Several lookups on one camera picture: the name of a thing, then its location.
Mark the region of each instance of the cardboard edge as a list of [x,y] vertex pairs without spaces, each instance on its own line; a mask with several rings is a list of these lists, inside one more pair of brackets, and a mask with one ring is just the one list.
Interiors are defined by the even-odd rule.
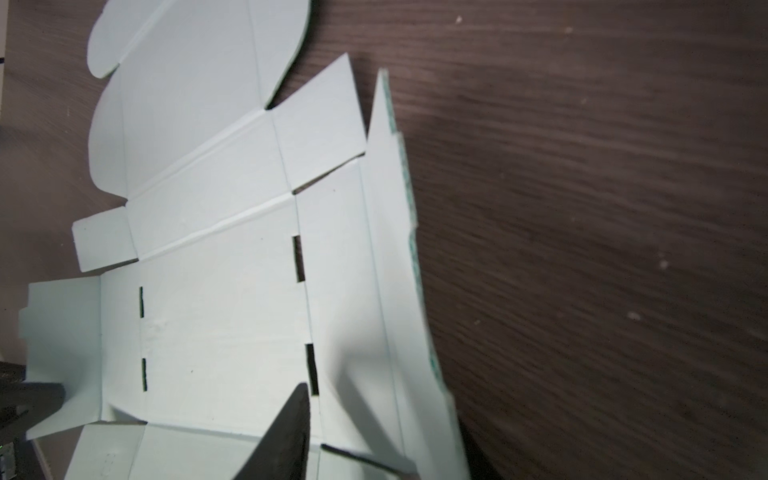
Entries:
[[82,272],[138,258],[125,207],[75,221],[72,236]]
[[88,171],[99,190],[128,198],[121,76],[115,72],[101,92],[88,131]]
[[102,12],[88,36],[85,63],[91,75],[96,78],[106,77],[118,66],[117,55],[114,53],[109,35],[108,22],[107,16]]
[[[59,325],[67,320],[71,322],[62,330]],[[28,305],[19,311],[19,336],[28,346],[25,381],[58,382],[67,390],[61,409],[30,428],[28,439],[98,421],[102,400],[101,278],[31,283]],[[72,342],[84,341],[90,350],[69,349]],[[53,350],[61,356],[55,361],[38,361],[36,349],[46,354]]]
[[[374,169],[372,168],[372,165],[367,164],[366,162],[372,162],[372,161],[379,161],[382,162],[382,164],[385,164],[386,162],[394,161],[394,156],[397,156],[397,160],[399,161],[399,172],[400,172],[400,179],[399,181],[402,182],[402,189],[401,188],[388,188],[388,189],[382,189],[382,188],[366,188],[366,175],[363,174],[363,190],[366,195],[366,208],[377,208],[381,207],[382,205],[386,205],[388,208],[392,208],[394,210],[400,210],[400,213],[397,215],[392,215],[389,217],[389,220],[394,222],[387,225],[387,228],[391,230],[392,237],[395,237],[396,242],[400,243],[401,245],[404,243],[407,245],[407,247],[402,246],[400,247],[401,250],[398,251],[404,251],[406,250],[410,255],[410,270],[412,274],[412,285],[413,288],[415,288],[415,296],[416,298],[413,300],[414,302],[418,302],[418,309],[419,314],[418,317],[421,319],[421,324],[417,326],[413,326],[416,329],[423,329],[423,335],[424,340],[426,341],[426,355],[429,360],[429,368],[432,370],[432,376],[435,381],[435,383],[432,386],[425,386],[420,385],[418,386],[419,389],[434,389],[437,388],[437,390],[433,390],[433,394],[431,395],[437,395],[438,398],[442,398],[442,401],[444,402],[443,406],[439,407],[438,410],[444,409],[444,414],[447,414],[447,418],[444,417],[443,421],[447,421],[448,425],[444,425],[449,429],[449,431],[452,434],[453,437],[453,443],[456,448],[456,452],[452,452],[455,454],[454,459],[456,461],[455,467],[456,467],[456,478],[469,478],[469,472],[468,472],[468,466],[467,461],[465,457],[465,450],[463,446],[463,441],[461,437],[461,432],[459,431],[458,427],[458,416],[455,408],[455,403],[453,400],[453,396],[448,391],[448,388],[445,385],[445,381],[442,377],[442,372],[439,366],[439,361],[437,354],[435,352],[434,343],[432,341],[432,335],[430,333],[429,325],[427,323],[427,316],[426,316],[426,310],[425,310],[425,304],[424,304],[424,296],[423,296],[423,287],[422,287],[422,279],[421,279],[421,270],[419,267],[419,256],[416,246],[416,228],[418,227],[418,219],[415,212],[415,201],[413,196],[413,189],[412,189],[412,183],[411,183],[411,177],[409,172],[409,165],[408,165],[408,158],[406,155],[406,149],[405,149],[405,142],[403,140],[402,134],[400,134],[397,131],[397,126],[395,122],[395,116],[394,116],[394,107],[392,104],[392,95],[389,90],[389,76],[386,69],[379,70],[378,77],[376,80],[376,89],[375,89],[375,95],[374,95],[374,101],[373,101],[373,112],[371,114],[371,123],[369,128],[369,135],[368,135],[368,147],[366,150],[366,156],[361,160],[361,167],[363,170],[365,168],[371,168],[370,174],[374,173]],[[399,222],[394,221],[393,217],[404,217],[407,220],[405,222]],[[371,236],[372,240],[375,241],[374,236],[376,235],[376,232],[373,230],[373,225],[369,223],[369,226],[372,228]],[[377,275],[381,275],[381,271],[384,270],[382,268],[382,265],[377,265]],[[382,302],[385,302],[385,295],[384,292],[381,290],[382,284],[381,280],[379,280],[379,295],[382,298]],[[384,316],[385,324],[387,324],[387,316]],[[393,361],[399,362],[402,361],[399,359],[398,354],[398,346],[394,345],[397,340],[394,336],[392,336],[392,332],[390,331],[391,328],[396,328],[396,326],[387,326],[386,332],[388,336],[388,342],[390,343],[390,350],[393,352]],[[405,376],[400,372],[398,381],[396,382],[396,388],[399,390],[398,397],[399,397],[399,404],[401,405],[401,422],[403,422],[403,410],[402,407],[408,408],[410,406],[410,410],[412,410],[414,413],[418,413],[416,409],[418,409],[418,406],[414,406],[413,403],[420,403],[418,399],[412,398],[412,393],[410,390],[414,388],[414,385],[409,385],[409,382]],[[405,419],[406,422],[412,421],[414,419]],[[403,435],[406,435],[406,429],[403,430]],[[411,442],[414,442],[415,444],[418,444],[419,442],[425,441],[425,439],[412,439]],[[406,443],[406,454],[408,453],[408,444],[410,443],[408,439],[404,438],[404,442]],[[426,464],[429,466],[435,465],[435,458],[432,458],[432,462],[429,461],[429,459],[423,459],[426,461]]]
[[146,425],[94,422],[85,425],[64,480],[127,480]]
[[[293,45],[293,53],[289,55],[286,59],[286,64],[282,68],[282,71],[279,71],[277,76],[273,79],[273,81],[270,81],[270,79],[265,76],[263,72],[263,59],[261,58],[261,55],[259,55],[259,45],[257,44],[257,41],[254,36],[254,47],[257,50],[257,65],[259,65],[259,86],[260,86],[260,93],[261,98],[263,101],[263,107],[267,108],[272,100],[275,97],[275,94],[280,89],[280,85],[283,84],[283,81],[285,80],[285,77],[288,75],[288,71],[290,70],[291,66],[293,66],[293,63],[296,61],[296,58],[299,56],[299,53],[301,52],[301,48],[303,46],[304,40],[306,38],[306,33],[309,30],[310,26],[310,18],[312,13],[312,2],[311,0],[290,0],[296,5],[296,9],[301,8],[303,10],[302,16],[303,20],[300,23],[300,26],[296,29],[299,34],[296,35],[296,40],[293,41],[287,41],[286,45]],[[280,5],[284,6],[286,3],[288,3],[287,0],[283,0]],[[252,7],[249,5],[250,13],[252,16],[252,22],[255,19],[254,13]]]
[[294,191],[365,153],[365,125],[348,53],[269,112]]

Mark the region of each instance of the rectangular slot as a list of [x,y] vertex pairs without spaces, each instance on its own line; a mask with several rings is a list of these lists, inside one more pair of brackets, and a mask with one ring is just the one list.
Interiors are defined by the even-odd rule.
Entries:
[[315,346],[306,344],[306,369],[310,372],[310,391],[312,396],[320,394],[317,386],[317,365],[315,364]]
[[301,255],[301,235],[293,238],[293,259],[296,261],[296,280],[304,281],[304,259]]
[[147,359],[141,359],[141,385],[147,391]]

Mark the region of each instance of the cardboard box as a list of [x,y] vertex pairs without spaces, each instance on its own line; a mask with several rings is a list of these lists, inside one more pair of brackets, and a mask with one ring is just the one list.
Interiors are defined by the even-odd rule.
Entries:
[[68,391],[29,436],[90,424],[68,480],[231,478],[310,382],[308,346],[307,478],[371,475],[321,443],[468,478],[386,72],[367,138],[346,55],[265,110],[309,7],[110,0],[97,20],[91,176],[127,203],[72,230],[83,271],[138,261],[32,284],[20,315],[28,381]]

